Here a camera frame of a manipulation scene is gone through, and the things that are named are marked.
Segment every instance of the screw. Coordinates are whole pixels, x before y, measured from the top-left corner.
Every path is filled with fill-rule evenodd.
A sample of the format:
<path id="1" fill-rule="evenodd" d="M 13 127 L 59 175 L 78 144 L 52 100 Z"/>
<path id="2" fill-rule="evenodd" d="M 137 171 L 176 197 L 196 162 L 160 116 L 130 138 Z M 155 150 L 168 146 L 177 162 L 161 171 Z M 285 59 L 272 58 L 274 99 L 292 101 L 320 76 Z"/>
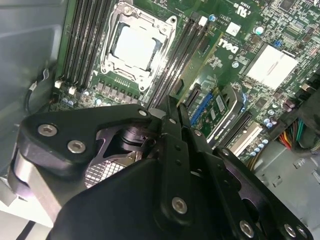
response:
<path id="1" fill-rule="evenodd" d="M 234 69 L 236 69 L 237 67 L 239 67 L 239 63 L 237 61 L 234 61 L 231 65 Z"/>
<path id="2" fill-rule="evenodd" d="M 308 235 L 306 234 L 305 230 L 300 227 L 300 226 L 297 226 L 296 227 L 298 229 L 298 232 L 304 237 L 304 238 L 308 238 Z"/>
<path id="3" fill-rule="evenodd" d="M 82 154 L 86 150 L 86 145 L 82 141 L 72 140 L 67 145 L 73 154 Z"/>
<path id="4" fill-rule="evenodd" d="M 199 137 L 202 135 L 202 133 L 201 133 L 199 130 L 197 130 L 197 129 L 194 130 L 194 133 L 195 133 L 197 136 L 199 136 Z"/>
<path id="5" fill-rule="evenodd" d="M 284 229 L 286 230 L 286 232 L 293 238 L 296 237 L 296 232 L 295 230 L 289 225 L 289 224 L 285 224 L 284 225 Z"/>
<path id="6" fill-rule="evenodd" d="M 241 231 L 248 237 L 248 238 L 253 238 L 255 235 L 254 230 L 252 227 L 249 225 L 249 223 L 245 220 L 240 221 L 240 229 Z"/>
<path id="7" fill-rule="evenodd" d="M 42 124 L 38 127 L 38 133 L 45 137 L 52 137 L 58 132 L 57 128 L 50 124 Z"/>
<path id="8" fill-rule="evenodd" d="M 176 124 L 177 122 L 173 120 L 172 118 L 169 118 L 169 121 L 172 122 L 173 124 Z"/>
<path id="9" fill-rule="evenodd" d="M 147 113 L 145 111 L 139 110 L 139 114 L 142 116 L 147 116 Z"/>
<path id="10" fill-rule="evenodd" d="M 224 154 L 224 155 L 229 156 L 229 152 L 228 152 L 228 150 L 227 150 L 227 149 L 222 149 L 222 152 L 223 152 L 223 154 Z"/>
<path id="11" fill-rule="evenodd" d="M 178 196 L 172 199 L 172 207 L 179 214 L 185 214 L 188 211 L 186 202 Z"/>
<path id="12" fill-rule="evenodd" d="M 130 11 L 131 11 L 131 7 L 129 7 L 129 6 L 125 6 L 124 9 L 123 9 L 123 12 L 124 12 L 125 14 L 130 13 Z"/>

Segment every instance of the black metal bracket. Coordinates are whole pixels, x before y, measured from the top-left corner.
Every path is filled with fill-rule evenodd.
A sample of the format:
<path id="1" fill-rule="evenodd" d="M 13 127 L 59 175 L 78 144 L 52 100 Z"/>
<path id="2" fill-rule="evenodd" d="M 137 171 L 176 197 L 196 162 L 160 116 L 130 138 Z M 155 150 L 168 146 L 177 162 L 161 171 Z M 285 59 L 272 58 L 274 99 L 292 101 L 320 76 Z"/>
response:
<path id="1" fill-rule="evenodd" d="M 153 213 L 161 230 L 179 236 L 183 230 L 194 226 L 195 219 L 199 223 L 202 213 L 197 212 L 199 208 L 194 205 L 195 196 L 191 190 L 194 187 L 192 175 L 197 175 L 209 189 L 207 211 L 214 213 L 213 219 L 206 220 L 223 239 L 293 239 L 293 236 L 297 240 L 306 239 L 301 231 L 307 239 L 313 239 L 309 230 L 232 152 L 219 147 L 213 152 L 204 135 L 190 126 L 186 106 L 176 106 L 177 101 L 167 97 L 166 115 L 161 119 L 137 104 L 30 116 L 20 125 L 15 149 L 20 157 L 19 173 L 23 172 L 22 162 L 26 166 L 32 163 L 36 167 L 31 173 L 43 176 L 49 172 L 41 178 L 51 180 L 49 187 L 54 185 L 53 179 L 57 179 L 57 183 L 77 183 L 78 179 L 83 179 L 88 166 L 138 151 L 146 159 L 128 167 L 131 170 L 115 174 L 112 179 L 114 182 L 117 176 L 146 166 L 146 161 L 152 165 L 157 163 Z M 53 126 L 55 131 L 41 132 L 39 128 L 43 125 Z M 74 140 L 83 144 L 76 146 L 82 151 L 70 149 L 69 144 Z M 11 166 L 13 181 L 19 180 L 19 175 L 14 174 L 15 157 Z M 19 184 L 28 187 L 35 180 L 37 178 L 33 178 L 33 182 L 19 181 Z M 253 216 L 252 206 L 258 219 Z"/>

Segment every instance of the black ram slot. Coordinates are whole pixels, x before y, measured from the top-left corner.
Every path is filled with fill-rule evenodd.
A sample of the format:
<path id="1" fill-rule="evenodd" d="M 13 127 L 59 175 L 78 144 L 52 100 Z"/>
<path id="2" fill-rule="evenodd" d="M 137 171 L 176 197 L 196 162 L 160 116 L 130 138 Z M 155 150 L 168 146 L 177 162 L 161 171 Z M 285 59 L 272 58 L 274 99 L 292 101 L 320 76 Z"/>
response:
<path id="1" fill-rule="evenodd" d="M 170 71 L 171 66 L 175 63 L 175 60 L 178 58 L 179 56 L 179 50 L 180 50 L 180 46 L 184 43 L 185 39 L 187 38 L 187 36 L 191 33 L 191 31 L 196 27 L 196 23 L 194 19 L 189 18 L 188 23 L 186 24 L 186 26 L 184 27 L 184 30 L 179 38 L 178 43 L 176 44 L 176 47 L 173 50 L 173 53 L 171 54 L 169 61 L 166 64 L 166 68 L 163 70 L 161 76 L 159 77 L 159 79 L 156 81 L 155 83 L 155 88 L 151 94 L 150 100 L 146 106 L 147 109 L 151 108 L 151 106 L 153 106 L 153 101 L 156 100 L 156 96 L 160 93 L 161 91 L 161 86 L 163 84 L 163 80 L 166 78 L 166 76 L 169 75 L 169 73 L 171 73 L 172 71 Z"/>
<path id="2" fill-rule="evenodd" d="M 66 71 L 65 77 L 69 81 L 71 80 L 71 72 L 72 72 L 73 68 L 75 67 L 74 59 L 75 59 L 76 51 L 79 47 L 79 42 L 80 42 L 80 38 L 81 38 L 80 34 L 83 29 L 82 22 L 83 22 L 84 14 L 87 10 L 87 6 L 88 6 L 88 2 L 86 0 L 82 0 L 78 21 L 76 23 L 76 30 L 73 35 L 71 52 L 70 52 L 70 55 L 68 56 L 68 60 L 67 60 L 67 71 Z"/>
<path id="3" fill-rule="evenodd" d="M 77 63 L 74 68 L 74 72 L 72 73 L 73 82 L 76 82 L 77 85 L 81 85 L 81 81 L 79 81 L 80 76 L 82 74 L 84 59 L 88 54 L 88 45 L 91 41 L 90 37 L 92 37 L 92 32 L 94 31 L 95 22 L 97 18 L 97 11 L 99 11 L 101 5 L 98 4 L 98 1 L 92 1 L 90 6 L 90 11 L 88 14 L 88 19 L 84 28 L 84 34 L 81 42 L 81 47 L 79 48 L 79 57 L 77 58 Z"/>
<path id="4" fill-rule="evenodd" d="M 226 147 L 235 138 L 236 135 L 240 133 L 247 125 L 247 123 L 251 120 L 252 114 L 249 111 L 246 111 L 239 120 L 234 124 L 231 130 L 226 134 L 226 136 L 219 143 L 219 146 Z"/>
<path id="5" fill-rule="evenodd" d="M 81 77 L 83 77 L 83 84 L 81 86 L 82 89 L 86 88 L 88 85 L 88 82 L 90 80 L 91 74 L 92 74 L 92 69 L 94 67 L 95 64 L 95 57 L 97 55 L 98 52 L 98 48 L 100 46 L 100 44 L 102 43 L 102 41 L 104 39 L 102 39 L 103 36 L 103 32 L 104 29 L 106 28 L 106 25 L 108 24 L 108 13 L 110 11 L 110 7 L 111 7 L 111 0 L 105 0 L 103 1 L 103 12 L 101 15 L 102 20 L 100 20 L 99 18 L 97 18 L 97 34 L 95 36 L 95 38 L 92 40 L 92 44 L 90 44 L 90 51 L 86 57 L 87 60 L 85 62 L 85 67 L 86 67 L 86 72 L 83 71 L 83 75 Z"/>
<path id="6" fill-rule="evenodd" d="M 192 26 L 192 29 L 187 36 L 181 38 L 185 39 L 184 46 L 177 45 L 177 48 L 181 50 L 179 55 L 175 57 L 175 64 L 169 65 L 170 71 L 166 72 L 163 77 L 160 78 L 161 85 L 157 89 L 154 98 L 151 99 L 150 108 L 156 108 L 163 101 L 166 94 L 170 93 L 174 87 L 177 79 L 180 78 L 181 72 L 186 67 L 187 63 L 191 59 L 193 53 L 197 49 L 199 43 L 205 35 L 206 27 L 198 25 L 198 23 Z"/>
<path id="7" fill-rule="evenodd" d="M 195 83 L 193 86 L 193 89 L 191 90 L 189 96 L 187 97 L 184 103 L 187 110 L 189 110 L 191 106 L 195 103 L 200 93 L 201 93 L 201 85 L 199 83 Z"/>
<path id="8" fill-rule="evenodd" d="M 71 56 L 71 46 L 74 42 L 74 34 L 76 33 L 76 29 L 77 29 L 77 22 L 79 21 L 79 15 L 80 15 L 80 11 L 81 11 L 81 7 L 82 7 L 83 2 L 78 2 L 75 6 L 75 11 L 73 14 L 73 19 L 72 19 L 72 24 L 71 24 L 71 30 L 70 30 L 70 35 L 69 35 L 69 39 L 68 39 L 68 44 L 66 47 L 66 55 L 65 55 L 65 60 L 63 63 L 63 68 L 62 68 L 62 75 L 66 74 L 66 68 L 68 65 L 68 62 L 70 61 L 70 56 Z"/>
<path id="9" fill-rule="evenodd" d="M 75 79 L 76 75 L 76 69 L 79 67 L 80 64 L 80 59 L 83 56 L 83 50 L 84 50 L 84 44 L 85 44 L 85 38 L 86 38 L 86 27 L 89 23 L 90 16 L 92 16 L 92 7 L 95 1 L 87 1 L 87 5 L 85 8 L 85 12 L 81 21 L 81 31 L 78 36 L 78 41 L 76 45 L 76 51 L 73 56 L 73 61 L 72 61 L 72 71 L 70 72 L 69 78 L 73 84 L 77 83 L 77 79 Z"/>

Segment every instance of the capacitor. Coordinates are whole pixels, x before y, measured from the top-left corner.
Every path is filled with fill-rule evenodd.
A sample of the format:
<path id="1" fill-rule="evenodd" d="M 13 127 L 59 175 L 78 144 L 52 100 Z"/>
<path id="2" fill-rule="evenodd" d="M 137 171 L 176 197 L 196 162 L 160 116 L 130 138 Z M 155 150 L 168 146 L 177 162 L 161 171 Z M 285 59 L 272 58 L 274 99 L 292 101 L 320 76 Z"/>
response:
<path id="1" fill-rule="evenodd" d="M 211 15 L 209 16 L 209 21 L 211 21 L 211 22 L 215 22 L 216 20 L 217 20 L 216 15 L 211 14 Z"/>
<path id="2" fill-rule="evenodd" d="M 269 123 L 267 123 L 265 126 L 266 126 L 268 129 L 270 129 L 270 128 L 272 128 L 273 124 L 272 124 L 271 122 L 269 122 Z"/>
<path id="3" fill-rule="evenodd" d="M 248 150 L 248 152 L 249 152 L 249 155 L 252 156 L 252 157 L 254 157 L 255 155 L 257 155 L 257 153 L 256 153 L 252 148 L 250 148 L 250 149 Z"/>
<path id="4" fill-rule="evenodd" d="M 254 29 L 253 29 L 253 32 L 254 34 L 256 35 L 261 35 L 263 32 L 264 32 L 264 28 L 262 26 L 256 26 Z"/>
<path id="5" fill-rule="evenodd" d="M 67 97 L 64 97 L 64 98 L 61 99 L 61 101 L 64 102 L 65 104 L 67 104 L 69 99 Z"/>
<path id="6" fill-rule="evenodd" d="M 68 105 L 73 106 L 74 104 L 75 104 L 75 103 L 74 103 L 73 100 L 69 100 L 69 101 L 68 101 Z"/>
<path id="7" fill-rule="evenodd" d="M 270 119 L 266 116 L 266 117 L 264 117 L 263 118 L 263 123 L 265 124 L 265 125 L 267 125 L 268 123 L 270 123 Z"/>
<path id="8" fill-rule="evenodd" d="M 262 142 L 258 142 L 258 148 L 263 149 L 265 147 L 265 145 Z"/>
<path id="9" fill-rule="evenodd" d="M 277 119 L 274 116 L 269 117 L 270 119 L 270 123 L 272 123 L 272 125 L 276 125 L 278 123 Z"/>
<path id="10" fill-rule="evenodd" d="M 285 100 L 285 104 L 287 104 L 290 108 L 294 108 L 296 105 L 290 99 Z"/>
<path id="11" fill-rule="evenodd" d="M 85 96 L 89 96 L 91 94 L 91 90 L 90 89 L 86 89 L 83 91 L 83 95 Z"/>
<path id="12" fill-rule="evenodd" d="M 262 142 L 264 145 L 266 145 L 266 144 L 269 143 L 269 140 L 266 139 L 266 138 L 263 138 L 263 137 L 262 137 L 260 140 L 261 140 L 261 142 Z"/>
<path id="13" fill-rule="evenodd" d="M 100 106 L 102 104 L 102 99 L 101 98 L 97 98 L 95 100 L 95 105 Z"/>
<path id="14" fill-rule="evenodd" d="M 289 107 L 287 104 L 283 103 L 282 104 L 282 108 L 287 111 L 288 113 L 290 113 L 292 111 L 292 108 Z"/>
<path id="15" fill-rule="evenodd" d="M 275 111 L 272 110 L 272 109 L 270 109 L 270 110 L 268 111 L 268 114 L 269 114 L 270 116 L 273 116 L 273 115 L 275 115 Z"/>
<path id="16" fill-rule="evenodd" d="M 257 145 L 253 146 L 253 150 L 254 150 L 256 153 L 260 152 L 260 148 L 259 148 Z"/>

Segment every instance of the white sticker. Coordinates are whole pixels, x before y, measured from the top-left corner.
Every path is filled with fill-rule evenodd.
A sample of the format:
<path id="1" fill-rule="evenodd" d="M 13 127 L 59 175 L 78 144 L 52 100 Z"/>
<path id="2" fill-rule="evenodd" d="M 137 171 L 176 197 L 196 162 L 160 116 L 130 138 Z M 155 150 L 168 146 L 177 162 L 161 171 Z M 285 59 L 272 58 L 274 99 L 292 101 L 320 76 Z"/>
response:
<path id="1" fill-rule="evenodd" d="M 218 104 L 219 110 L 222 113 L 222 111 L 225 110 L 225 105 L 220 95 L 216 98 L 216 103 Z"/>
<path id="2" fill-rule="evenodd" d="M 237 25 L 234 22 L 230 22 L 225 32 L 235 37 L 238 34 L 240 28 L 240 25 Z"/>
<path id="3" fill-rule="evenodd" d="M 212 118 L 212 120 L 215 120 L 215 119 L 216 119 L 215 111 L 212 109 L 212 110 L 210 111 L 210 113 L 211 113 L 211 118 Z"/>

